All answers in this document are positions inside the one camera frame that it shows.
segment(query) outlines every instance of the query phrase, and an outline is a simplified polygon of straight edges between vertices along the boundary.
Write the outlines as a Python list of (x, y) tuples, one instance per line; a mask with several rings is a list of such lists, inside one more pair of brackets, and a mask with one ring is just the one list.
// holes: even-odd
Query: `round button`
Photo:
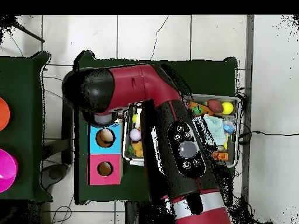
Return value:
[(180, 141), (181, 138), (182, 138), (182, 137), (181, 137), (179, 134), (176, 134), (176, 135), (175, 135), (175, 140), (176, 140), (176, 141)]
[(193, 142), (184, 141), (179, 146), (179, 153), (183, 158), (192, 158), (197, 153), (197, 147)]
[(183, 163), (183, 167), (184, 167), (185, 169), (190, 169), (190, 168), (191, 168), (191, 163), (190, 163), (190, 162), (184, 162), (184, 163)]
[(194, 165), (195, 165), (196, 167), (199, 167), (199, 165), (200, 165), (200, 161), (199, 161), (198, 159), (195, 159), (195, 160), (194, 160)]
[(189, 132), (186, 132), (185, 133), (185, 138), (187, 138), (187, 139), (191, 138), (191, 134)]
[(177, 131), (183, 131), (184, 130), (184, 128), (180, 125), (176, 129), (177, 129)]

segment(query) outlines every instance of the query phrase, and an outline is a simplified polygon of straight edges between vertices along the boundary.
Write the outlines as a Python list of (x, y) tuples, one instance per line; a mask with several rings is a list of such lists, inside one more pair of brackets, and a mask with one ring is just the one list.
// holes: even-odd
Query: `blue box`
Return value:
[(113, 131), (115, 134), (115, 142), (109, 148), (102, 148), (96, 143), (96, 134), (101, 129), (103, 129), (103, 128), (91, 127), (91, 133), (89, 135), (90, 154), (94, 154), (94, 155), (121, 154), (121, 135), (122, 135), (121, 124), (115, 123), (115, 124), (113, 124), (113, 126), (106, 128), (106, 129)]

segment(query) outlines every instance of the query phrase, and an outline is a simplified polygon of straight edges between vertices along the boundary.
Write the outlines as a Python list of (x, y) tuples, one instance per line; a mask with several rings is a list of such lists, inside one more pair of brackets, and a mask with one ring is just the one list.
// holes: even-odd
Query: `white ball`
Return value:
[(141, 139), (141, 133), (138, 129), (134, 128), (130, 131), (130, 138), (132, 141), (137, 142)]

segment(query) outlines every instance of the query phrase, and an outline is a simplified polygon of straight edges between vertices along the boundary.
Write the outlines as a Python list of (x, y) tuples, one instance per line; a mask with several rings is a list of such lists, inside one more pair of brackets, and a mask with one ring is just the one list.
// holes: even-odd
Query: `shape sorter box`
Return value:
[[(96, 135), (104, 128), (89, 127), (89, 160), (87, 181), (88, 185), (116, 185), (120, 184), (123, 176), (123, 158), (121, 155), (121, 142), (123, 135), (123, 122), (117, 120), (113, 125), (106, 127), (114, 133), (113, 145), (108, 148), (99, 146)], [(107, 176), (100, 174), (100, 165), (109, 164), (111, 172)]]

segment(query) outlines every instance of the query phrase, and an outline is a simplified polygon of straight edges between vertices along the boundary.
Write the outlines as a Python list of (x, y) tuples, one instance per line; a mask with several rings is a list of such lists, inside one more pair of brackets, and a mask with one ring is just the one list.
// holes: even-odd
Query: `green mat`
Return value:
[(0, 200), (51, 201), (39, 180), (43, 133), (41, 70), (50, 58), (38, 52), (31, 58), (0, 57), (0, 97), (10, 110), (8, 126), (0, 131), (0, 149), (18, 161), (18, 174)]
[[(236, 68), (235, 58), (224, 61), (134, 61), (127, 59), (95, 59), (86, 51), (79, 60), (80, 68), (110, 67), (125, 64), (155, 63), (172, 66), (190, 86), (192, 93), (204, 95), (235, 96)], [(76, 204), (91, 201), (147, 201), (148, 189), (144, 167), (124, 162), (124, 174), (120, 185), (87, 185), (87, 124), (79, 115), (79, 167), (76, 167), (79, 181)]]

